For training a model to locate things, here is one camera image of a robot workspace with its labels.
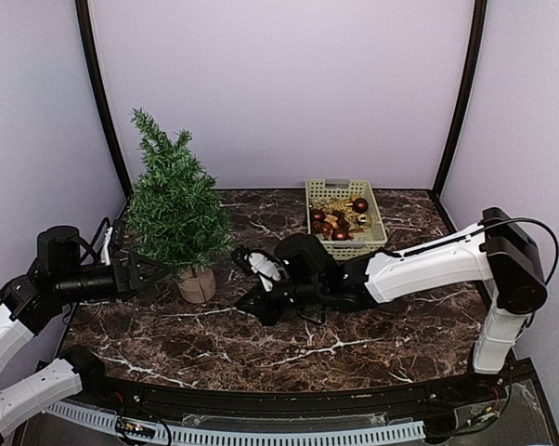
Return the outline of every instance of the miniature christmas tree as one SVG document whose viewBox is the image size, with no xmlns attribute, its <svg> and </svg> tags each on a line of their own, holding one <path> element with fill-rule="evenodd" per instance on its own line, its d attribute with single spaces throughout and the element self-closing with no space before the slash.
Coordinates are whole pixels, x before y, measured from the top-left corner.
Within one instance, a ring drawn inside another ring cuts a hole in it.
<svg viewBox="0 0 559 446">
<path fill-rule="evenodd" d="M 142 254 L 161 261 L 177 278 L 186 269 L 210 267 L 232 250 L 228 214 L 207 174 L 190 152 L 189 131 L 172 141 L 145 111 L 131 120 L 142 139 L 146 172 L 139 176 L 129 206 L 129 227 L 143 236 Z"/>
</svg>

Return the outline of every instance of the beige basket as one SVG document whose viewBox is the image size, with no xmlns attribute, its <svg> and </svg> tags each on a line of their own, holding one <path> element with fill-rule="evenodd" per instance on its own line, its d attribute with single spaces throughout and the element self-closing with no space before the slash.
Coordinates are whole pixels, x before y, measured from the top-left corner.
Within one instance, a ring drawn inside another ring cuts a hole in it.
<svg viewBox="0 0 559 446">
<path fill-rule="evenodd" d="M 372 186 L 368 181 L 354 179 L 308 179 L 306 181 L 306 222 L 309 234 L 311 233 L 310 204 L 313 200 L 331 197 L 350 198 L 352 193 L 359 193 L 369 203 L 366 214 L 370 217 L 370 228 L 353 234 L 354 240 L 344 242 L 326 241 L 319 236 L 323 246 L 335 260 L 347 260 L 371 253 L 387 243 L 387 235 L 379 206 L 372 193 Z"/>
</svg>

